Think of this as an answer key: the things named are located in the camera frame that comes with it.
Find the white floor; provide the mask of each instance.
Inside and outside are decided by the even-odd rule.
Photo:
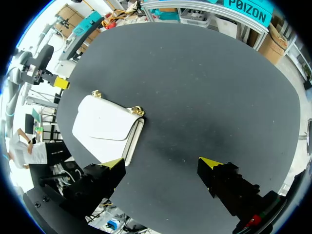
[[[300,100],[300,135],[304,135],[307,132],[308,119],[312,118],[312,103],[308,102],[305,89],[303,87],[303,78],[296,69],[291,60],[285,56],[282,57],[276,67],[284,74],[284,76],[290,81],[290,83],[296,89]],[[307,154],[306,141],[299,140],[297,149],[292,161],[289,173],[284,181],[284,189],[287,191],[293,182],[293,178],[298,173],[302,172],[309,161],[310,157]]]

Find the metal frame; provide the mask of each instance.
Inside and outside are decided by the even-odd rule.
[[[217,14],[235,20],[239,23],[246,25],[247,27],[250,27],[251,29],[255,30],[258,34],[260,34],[253,46],[255,50],[258,50],[260,48],[262,42],[264,41],[265,36],[269,31],[265,26],[261,25],[260,23],[258,23],[252,18],[249,18],[246,15],[243,15],[242,13],[239,13],[235,10],[232,10],[222,5],[211,4],[208,2],[201,2],[195,0],[167,0],[167,1],[145,2],[142,3],[141,6],[150,22],[154,22],[154,18],[150,10],[155,8],[177,8],[179,15],[181,15],[180,10],[181,8],[190,8],[194,10],[210,12],[213,14]]]

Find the white handbag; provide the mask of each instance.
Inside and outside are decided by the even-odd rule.
[[[78,107],[73,135],[101,163],[118,158],[130,164],[144,125],[140,107],[124,108],[100,98],[96,90]]]

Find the gold chain strap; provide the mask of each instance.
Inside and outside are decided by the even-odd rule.
[[[92,91],[92,96],[94,96],[95,98],[101,98],[102,97],[102,93],[99,92],[99,90],[94,90]]]
[[[94,91],[92,91],[91,94],[95,98],[102,98],[102,93],[99,90],[94,90]],[[130,113],[131,114],[137,114],[139,116],[143,116],[145,114],[145,111],[143,111],[140,106],[135,106],[135,107],[131,108]]]
[[[140,106],[132,107],[130,110],[131,114],[137,114],[139,116],[143,116],[145,114],[145,111],[142,110]]]

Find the teal sign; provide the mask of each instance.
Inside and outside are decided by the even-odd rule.
[[[261,23],[265,27],[268,27],[271,21],[272,15],[248,0],[224,0],[224,6],[238,11],[255,21]]]

